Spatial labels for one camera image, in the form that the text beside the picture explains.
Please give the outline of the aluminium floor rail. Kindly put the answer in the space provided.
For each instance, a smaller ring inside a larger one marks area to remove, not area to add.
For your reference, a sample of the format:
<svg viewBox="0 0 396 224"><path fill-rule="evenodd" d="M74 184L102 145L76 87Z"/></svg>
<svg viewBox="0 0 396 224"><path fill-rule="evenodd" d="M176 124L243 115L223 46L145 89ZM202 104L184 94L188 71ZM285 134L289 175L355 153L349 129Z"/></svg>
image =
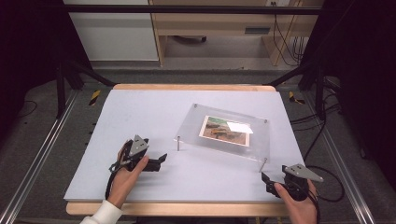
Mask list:
<svg viewBox="0 0 396 224"><path fill-rule="evenodd" d="M324 148L326 149L330 160L332 161L332 165L345 188L346 196L348 197L360 224L375 224L374 216L364 200L352 173L350 173L347 163L341 157L338 147L332 139L330 132L326 127L324 127L319 136L322 138Z"/></svg>
<svg viewBox="0 0 396 224"><path fill-rule="evenodd" d="M12 224L52 151L78 91L70 91L64 113L57 119L55 96L29 94L33 105L12 126L0 147L0 224Z"/></svg>

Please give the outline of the black metal stand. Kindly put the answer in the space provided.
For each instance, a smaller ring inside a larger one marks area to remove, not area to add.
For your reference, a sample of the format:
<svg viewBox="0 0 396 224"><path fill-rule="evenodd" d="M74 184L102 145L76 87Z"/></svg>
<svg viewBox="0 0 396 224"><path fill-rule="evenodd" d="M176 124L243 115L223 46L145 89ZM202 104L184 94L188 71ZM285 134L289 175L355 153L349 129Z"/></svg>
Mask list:
<svg viewBox="0 0 396 224"><path fill-rule="evenodd" d="M60 63L59 66L56 68L58 102L57 119L64 113L66 108L64 82L67 81L73 90L81 90L84 86L84 82L80 77L80 74L85 74L108 87L114 87L116 85L116 82L102 77L98 73L94 72L91 68L84 66L80 63L74 61L64 61Z"/></svg>
<svg viewBox="0 0 396 224"><path fill-rule="evenodd" d="M301 91L308 91L313 84L316 84L315 92L315 112L321 120L326 119L323 90L324 90L324 71L319 63L305 63L289 71L286 75L279 77L268 83L268 86L277 87L286 80L302 75L303 77L298 83Z"/></svg>

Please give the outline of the clear acrylic photo frame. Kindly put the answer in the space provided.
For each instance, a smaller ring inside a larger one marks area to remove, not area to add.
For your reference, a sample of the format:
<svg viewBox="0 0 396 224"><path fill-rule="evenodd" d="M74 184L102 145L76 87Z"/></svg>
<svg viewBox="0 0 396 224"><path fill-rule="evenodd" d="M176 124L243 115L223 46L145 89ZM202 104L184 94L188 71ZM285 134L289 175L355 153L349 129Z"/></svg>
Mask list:
<svg viewBox="0 0 396 224"><path fill-rule="evenodd" d="M253 131L253 134L250 136L250 146L243 147L200 137L199 132L205 116L248 123ZM177 141L177 148L180 148L180 144L184 143L253 160L257 163L259 172L271 161L269 120L230 110L193 104L181 123L175 135L175 140Z"/></svg>

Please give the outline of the black horizontal bar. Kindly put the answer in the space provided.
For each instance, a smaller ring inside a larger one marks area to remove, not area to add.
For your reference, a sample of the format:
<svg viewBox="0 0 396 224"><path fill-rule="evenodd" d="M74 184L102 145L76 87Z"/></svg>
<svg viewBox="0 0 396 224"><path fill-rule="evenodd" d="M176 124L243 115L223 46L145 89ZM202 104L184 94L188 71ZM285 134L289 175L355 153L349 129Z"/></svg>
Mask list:
<svg viewBox="0 0 396 224"><path fill-rule="evenodd" d="M64 5L67 12L84 13L193 13L319 15L321 7L228 7L228 6L143 6L143 5Z"/></svg>

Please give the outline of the painted picture print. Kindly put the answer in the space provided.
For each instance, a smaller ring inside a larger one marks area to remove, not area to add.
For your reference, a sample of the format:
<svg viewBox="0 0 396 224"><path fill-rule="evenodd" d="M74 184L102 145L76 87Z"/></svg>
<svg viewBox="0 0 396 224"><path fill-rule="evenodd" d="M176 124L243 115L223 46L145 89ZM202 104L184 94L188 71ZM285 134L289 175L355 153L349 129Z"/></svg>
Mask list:
<svg viewBox="0 0 396 224"><path fill-rule="evenodd" d="M249 147L253 134L248 123L205 116L199 136L218 142Z"/></svg>

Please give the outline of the person's right hand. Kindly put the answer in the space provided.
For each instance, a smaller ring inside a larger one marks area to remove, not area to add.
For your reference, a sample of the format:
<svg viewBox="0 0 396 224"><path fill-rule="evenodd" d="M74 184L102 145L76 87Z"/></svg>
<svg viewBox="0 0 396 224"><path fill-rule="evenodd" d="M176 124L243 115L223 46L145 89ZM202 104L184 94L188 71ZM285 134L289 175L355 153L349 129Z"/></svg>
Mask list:
<svg viewBox="0 0 396 224"><path fill-rule="evenodd" d="M318 224L318 204L316 187L311 180L307 180L309 195L304 201L293 200L287 190L279 183L275 189L286 205L292 224Z"/></svg>

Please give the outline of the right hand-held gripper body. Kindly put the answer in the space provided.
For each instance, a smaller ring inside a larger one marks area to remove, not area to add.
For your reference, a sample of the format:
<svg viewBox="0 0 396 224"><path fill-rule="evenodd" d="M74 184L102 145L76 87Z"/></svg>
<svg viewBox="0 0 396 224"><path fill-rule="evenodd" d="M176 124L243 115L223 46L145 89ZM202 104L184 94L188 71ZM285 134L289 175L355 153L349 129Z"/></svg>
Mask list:
<svg viewBox="0 0 396 224"><path fill-rule="evenodd" d="M323 182L324 179L309 170L302 164L292 166L282 166L282 172L285 174L285 189L290 197L295 201L304 201L308 196L309 186L307 180Z"/></svg>

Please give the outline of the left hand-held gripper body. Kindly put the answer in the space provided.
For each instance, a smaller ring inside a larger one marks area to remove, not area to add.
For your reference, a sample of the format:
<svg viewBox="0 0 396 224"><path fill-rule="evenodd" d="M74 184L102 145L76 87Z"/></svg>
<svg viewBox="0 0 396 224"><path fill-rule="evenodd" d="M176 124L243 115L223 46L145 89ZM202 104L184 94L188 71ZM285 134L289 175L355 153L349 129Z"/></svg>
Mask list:
<svg viewBox="0 0 396 224"><path fill-rule="evenodd" d="M109 171L116 173L122 167L128 171L132 171L145 156L149 148L148 142L149 140L147 138L143 139L136 134L134 139L128 140L123 145L117 161L110 166Z"/></svg>

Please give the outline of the black curtain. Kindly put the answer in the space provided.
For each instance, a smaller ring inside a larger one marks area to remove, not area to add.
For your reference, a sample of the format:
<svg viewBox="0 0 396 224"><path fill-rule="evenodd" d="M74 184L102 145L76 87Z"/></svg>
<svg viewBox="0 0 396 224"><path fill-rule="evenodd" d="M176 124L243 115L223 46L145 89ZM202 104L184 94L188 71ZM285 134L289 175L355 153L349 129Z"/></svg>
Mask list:
<svg viewBox="0 0 396 224"><path fill-rule="evenodd" d="M396 190L396 0L324 0L303 62L338 77L351 125Z"/></svg>
<svg viewBox="0 0 396 224"><path fill-rule="evenodd" d="M0 0L0 143L11 132L26 93L55 79L62 61L90 67L64 0Z"/></svg>

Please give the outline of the light wooden desk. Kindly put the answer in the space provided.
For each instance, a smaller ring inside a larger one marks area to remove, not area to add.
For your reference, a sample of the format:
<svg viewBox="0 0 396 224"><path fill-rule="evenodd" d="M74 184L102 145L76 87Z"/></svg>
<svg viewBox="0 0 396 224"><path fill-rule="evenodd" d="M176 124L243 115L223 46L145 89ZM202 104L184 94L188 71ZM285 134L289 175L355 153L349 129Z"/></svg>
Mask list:
<svg viewBox="0 0 396 224"><path fill-rule="evenodd" d="M321 7L324 0L148 0L152 6ZM257 35L272 65L278 65L293 37L308 38L316 15L176 14L151 15L156 35Z"/></svg>

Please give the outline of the person's left hand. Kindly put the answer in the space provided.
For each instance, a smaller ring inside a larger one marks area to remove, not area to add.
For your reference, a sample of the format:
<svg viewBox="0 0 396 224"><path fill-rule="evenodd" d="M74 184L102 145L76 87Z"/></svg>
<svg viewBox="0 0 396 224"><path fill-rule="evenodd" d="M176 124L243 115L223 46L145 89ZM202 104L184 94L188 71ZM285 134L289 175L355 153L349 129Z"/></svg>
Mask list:
<svg viewBox="0 0 396 224"><path fill-rule="evenodd" d="M128 171L125 168L119 169L107 198L110 203L119 209L122 208L138 177L147 166L148 161L149 157L144 156L132 171Z"/></svg>

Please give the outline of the white cabinet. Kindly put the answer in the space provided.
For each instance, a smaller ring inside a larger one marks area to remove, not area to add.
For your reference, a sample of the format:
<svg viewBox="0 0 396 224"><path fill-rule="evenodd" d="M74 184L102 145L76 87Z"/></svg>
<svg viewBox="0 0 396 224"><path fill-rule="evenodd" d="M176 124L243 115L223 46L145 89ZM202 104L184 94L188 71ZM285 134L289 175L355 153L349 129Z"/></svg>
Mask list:
<svg viewBox="0 0 396 224"><path fill-rule="evenodd" d="M157 61L149 13L70 13L92 62Z"/></svg>

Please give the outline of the wooden table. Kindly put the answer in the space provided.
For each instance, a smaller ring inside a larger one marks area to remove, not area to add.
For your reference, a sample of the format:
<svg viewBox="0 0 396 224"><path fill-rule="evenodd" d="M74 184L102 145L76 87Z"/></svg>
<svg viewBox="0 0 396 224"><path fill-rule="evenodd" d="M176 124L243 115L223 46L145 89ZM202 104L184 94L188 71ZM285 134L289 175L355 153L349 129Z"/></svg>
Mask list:
<svg viewBox="0 0 396 224"><path fill-rule="evenodd" d="M118 84L113 90L124 91L276 91L271 86L247 85L166 85ZM70 215L88 215L102 201L68 202ZM280 217L287 213L278 198L272 202L131 202L123 207L125 214L142 217Z"/></svg>

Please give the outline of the yellow black tape strip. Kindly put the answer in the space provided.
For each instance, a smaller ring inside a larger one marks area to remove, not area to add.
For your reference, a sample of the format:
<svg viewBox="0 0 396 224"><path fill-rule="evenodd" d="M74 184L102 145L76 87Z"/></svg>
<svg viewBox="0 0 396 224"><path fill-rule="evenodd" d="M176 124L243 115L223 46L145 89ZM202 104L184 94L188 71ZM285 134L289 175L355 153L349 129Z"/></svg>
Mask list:
<svg viewBox="0 0 396 224"><path fill-rule="evenodd" d="M92 98L91 98L91 100L89 102L89 105L95 105L95 103L96 103L96 101L97 101L97 99L98 99L98 97L100 95L100 92L101 92L100 90L96 90L96 91L93 92Z"/></svg>
<svg viewBox="0 0 396 224"><path fill-rule="evenodd" d="M305 105L305 101L304 100L295 98L293 91L289 91L289 99L290 99L290 102L293 102L293 103L296 103L296 104L299 104L299 105Z"/></svg>

